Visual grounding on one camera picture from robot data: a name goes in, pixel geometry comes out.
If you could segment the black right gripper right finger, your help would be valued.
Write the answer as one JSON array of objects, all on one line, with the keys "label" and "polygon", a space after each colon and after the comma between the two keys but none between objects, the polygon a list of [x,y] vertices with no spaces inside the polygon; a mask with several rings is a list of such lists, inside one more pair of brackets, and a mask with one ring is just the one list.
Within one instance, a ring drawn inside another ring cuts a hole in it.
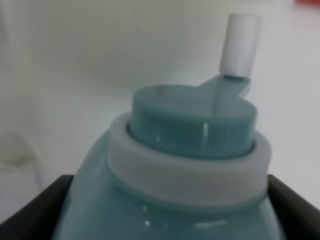
[{"label": "black right gripper right finger", "polygon": [[268,175],[268,196],[288,240],[320,240],[320,210]]}]

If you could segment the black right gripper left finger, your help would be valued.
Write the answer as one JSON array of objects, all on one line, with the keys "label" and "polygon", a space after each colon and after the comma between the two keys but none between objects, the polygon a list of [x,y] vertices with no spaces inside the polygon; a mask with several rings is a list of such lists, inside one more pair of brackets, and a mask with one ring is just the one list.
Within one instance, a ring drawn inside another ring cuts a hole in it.
[{"label": "black right gripper left finger", "polygon": [[73,175],[62,175],[25,207],[0,224],[2,240],[50,240]]}]

